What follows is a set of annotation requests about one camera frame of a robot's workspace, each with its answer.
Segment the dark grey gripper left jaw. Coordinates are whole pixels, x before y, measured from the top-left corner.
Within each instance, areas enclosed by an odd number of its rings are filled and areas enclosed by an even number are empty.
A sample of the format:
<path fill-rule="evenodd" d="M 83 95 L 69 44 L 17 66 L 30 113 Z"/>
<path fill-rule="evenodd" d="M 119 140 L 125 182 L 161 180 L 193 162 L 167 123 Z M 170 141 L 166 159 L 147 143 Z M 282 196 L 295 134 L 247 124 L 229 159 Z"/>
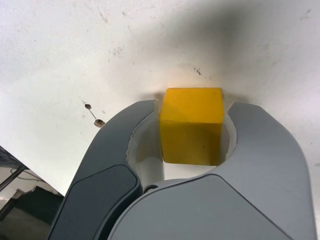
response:
<path fill-rule="evenodd" d="M 50 240 L 105 240 L 147 186 L 163 181 L 159 103 L 138 101 L 97 132 L 64 196 Z"/>

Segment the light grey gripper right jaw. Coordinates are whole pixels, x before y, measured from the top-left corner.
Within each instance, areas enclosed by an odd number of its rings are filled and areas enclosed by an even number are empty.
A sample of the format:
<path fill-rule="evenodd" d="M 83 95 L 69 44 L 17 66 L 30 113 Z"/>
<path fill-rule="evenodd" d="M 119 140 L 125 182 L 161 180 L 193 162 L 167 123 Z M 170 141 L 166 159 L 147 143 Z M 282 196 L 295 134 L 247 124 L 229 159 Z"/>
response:
<path fill-rule="evenodd" d="M 306 158 L 263 108 L 234 103 L 235 148 L 203 175 L 158 187 L 133 202 L 111 240 L 313 240 Z"/>

